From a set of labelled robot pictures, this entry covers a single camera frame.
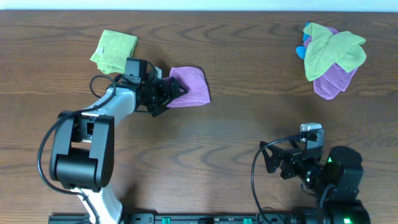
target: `microfiber towel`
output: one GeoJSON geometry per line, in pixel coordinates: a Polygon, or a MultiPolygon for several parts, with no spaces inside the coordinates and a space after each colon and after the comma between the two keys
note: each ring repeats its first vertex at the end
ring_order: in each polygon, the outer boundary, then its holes
{"type": "MultiPolygon", "coordinates": [[[[333,35],[338,33],[334,28],[327,28],[333,35]]],[[[307,38],[303,47],[307,48],[311,41],[312,37],[307,38]]],[[[314,92],[326,100],[332,100],[340,91],[346,91],[357,69],[346,72],[341,66],[334,63],[321,77],[313,81],[314,92]]]]}
{"type": "Polygon", "coordinates": [[[169,103],[169,105],[167,105],[169,108],[201,106],[210,103],[210,94],[205,75],[199,68],[172,68],[170,77],[176,78],[181,85],[188,89],[188,93],[169,103]]]}
{"type": "MultiPolygon", "coordinates": [[[[335,30],[334,28],[331,28],[331,27],[327,27],[327,28],[330,30],[330,32],[333,35],[338,33],[338,31],[335,30]]],[[[311,42],[311,40],[312,40],[312,37],[310,35],[304,34],[304,36],[303,36],[303,42],[304,42],[303,46],[296,47],[296,53],[301,59],[305,58],[305,52],[307,51],[308,44],[311,42]]]]}
{"type": "MultiPolygon", "coordinates": [[[[337,34],[337,30],[328,27],[332,31],[333,34],[337,34]]],[[[305,42],[304,42],[304,47],[307,47],[308,44],[311,42],[311,37],[309,37],[305,42]]],[[[340,91],[346,91],[352,77],[354,76],[355,72],[358,70],[358,68],[354,68],[354,70],[350,72],[346,72],[341,66],[339,66],[337,63],[334,63],[321,77],[326,79],[328,82],[330,82],[333,86],[335,86],[337,89],[340,91]]],[[[314,86],[318,85],[319,83],[319,78],[314,80],[314,86]]]]}
{"type": "Polygon", "coordinates": [[[133,35],[104,30],[90,60],[105,74],[124,73],[126,59],[132,56],[137,40],[138,37],[133,35]]]}
{"type": "Polygon", "coordinates": [[[303,31],[312,36],[304,58],[308,81],[322,76],[335,62],[346,72],[351,72],[366,59],[364,50],[359,46],[365,43],[365,39],[358,35],[348,31],[333,35],[326,27],[313,22],[303,31]]]}

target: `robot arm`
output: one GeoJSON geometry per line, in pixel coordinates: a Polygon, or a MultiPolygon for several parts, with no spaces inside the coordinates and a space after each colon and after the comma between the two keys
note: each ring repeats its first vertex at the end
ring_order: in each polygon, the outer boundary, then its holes
{"type": "Polygon", "coordinates": [[[284,180],[299,177],[303,181],[302,189],[305,186],[313,192],[306,193],[317,199],[317,209],[294,209],[290,223],[370,224],[368,212],[356,199],[363,176],[360,153],[346,146],[336,146],[331,149],[326,164],[322,165],[324,138],[321,124],[307,123],[301,125],[298,135],[287,138],[292,149],[284,150],[260,142],[268,173],[274,173],[280,167],[280,176],[284,180]],[[296,143],[299,141],[305,144],[304,148],[296,143]]]}
{"type": "MultiPolygon", "coordinates": [[[[88,196],[96,212],[101,214],[96,220],[86,200],[79,196],[92,223],[119,223],[121,216],[122,205],[108,185],[114,165],[115,126],[138,106],[146,106],[146,113],[157,116],[168,110],[172,100],[188,93],[176,79],[161,79],[159,68],[153,67],[147,73],[147,64],[145,60],[128,58],[125,74],[118,75],[114,85],[89,108],[107,102],[96,110],[68,118],[55,132],[50,177],[65,189],[88,196]],[[90,150],[72,147],[72,142],[91,143],[90,150]]],[[[64,111],[58,118],[69,113],[72,112],[64,111]]]]}

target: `yellow-green towel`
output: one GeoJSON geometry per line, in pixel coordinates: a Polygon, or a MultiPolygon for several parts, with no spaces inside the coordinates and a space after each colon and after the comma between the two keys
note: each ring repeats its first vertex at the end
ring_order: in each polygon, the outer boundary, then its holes
{"type": "Polygon", "coordinates": [[[304,58],[305,76],[313,81],[322,76],[335,62],[346,72],[358,68],[366,60],[360,44],[365,39],[348,31],[333,35],[329,29],[316,23],[304,28],[312,36],[304,58]]]}
{"type": "Polygon", "coordinates": [[[137,40],[138,37],[133,35],[104,30],[90,60],[97,63],[98,69],[105,74],[124,73],[126,59],[132,57],[137,40]]]}

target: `white wall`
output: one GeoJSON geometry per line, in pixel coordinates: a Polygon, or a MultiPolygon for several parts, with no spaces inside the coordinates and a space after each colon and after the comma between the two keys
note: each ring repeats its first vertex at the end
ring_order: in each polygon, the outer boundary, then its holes
{"type": "Polygon", "coordinates": [[[398,0],[0,0],[0,9],[398,12],[398,0]]]}

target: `wood grain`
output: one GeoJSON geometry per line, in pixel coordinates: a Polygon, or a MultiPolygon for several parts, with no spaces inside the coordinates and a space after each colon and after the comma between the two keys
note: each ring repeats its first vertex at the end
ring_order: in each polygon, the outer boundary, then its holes
{"type": "MultiPolygon", "coordinates": [[[[362,154],[359,199],[372,223],[398,222],[398,14],[2,11],[0,223],[85,212],[77,198],[42,183],[35,158],[60,111],[95,100],[88,82],[99,71],[89,58],[105,29],[138,36],[134,56],[166,73],[202,68],[211,92],[208,105],[133,114],[118,126],[111,182],[128,209],[256,213],[249,172],[259,141],[313,121],[325,128],[326,155],[336,145],[362,154]],[[308,21],[366,39],[365,64],[332,101],[314,94],[295,54],[308,21]]],[[[256,175],[263,206],[314,204],[298,179],[266,174],[261,162],[256,175]]]]}

